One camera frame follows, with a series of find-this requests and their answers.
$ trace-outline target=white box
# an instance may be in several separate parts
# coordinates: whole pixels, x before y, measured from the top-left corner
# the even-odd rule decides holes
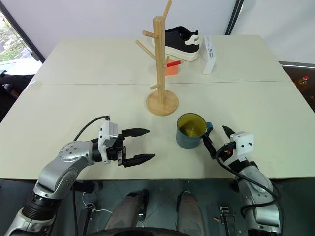
[[[216,54],[210,36],[204,36],[200,46],[202,74],[209,75],[216,63]]]

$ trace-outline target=blue mug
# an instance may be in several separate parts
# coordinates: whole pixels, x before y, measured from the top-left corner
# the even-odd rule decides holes
[[[206,122],[195,113],[186,113],[177,120],[176,141],[182,148],[192,149],[198,146],[202,136],[208,136],[211,130],[212,123]]]

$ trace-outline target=white cable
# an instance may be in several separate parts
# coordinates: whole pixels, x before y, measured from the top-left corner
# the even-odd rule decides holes
[[[86,203],[85,203],[85,201],[84,201],[84,194],[85,194],[85,192],[82,194],[82,201],[83,201],[83,204],[84,204],[87,208],[89,208],[89,209],[91,209],[91,210],[93,210],[93,211],[106,211],[106,212],[109,212],[109,213],[113,213],[112,211],[107,210],[107,209],[100,209],[100,210],[97,210],[97,209],[93,209],[93,208],[89,207],[88,205],[86,205]]]

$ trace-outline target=grey pants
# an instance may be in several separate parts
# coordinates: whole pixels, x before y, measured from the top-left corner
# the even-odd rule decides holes
[[[143,211],[142,191],[129,193],[115,208],[105,229],[133,228]],[[204,236],[203,217],[196,198],[190,192],[183,192],[178,206],[176,230],[190,236]]]

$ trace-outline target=black sneaker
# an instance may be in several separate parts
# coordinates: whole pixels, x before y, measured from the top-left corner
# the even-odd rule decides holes
[[[199,56],[199,33],[183,26],[165,31],[165,53],[183,60],[196,60]]]

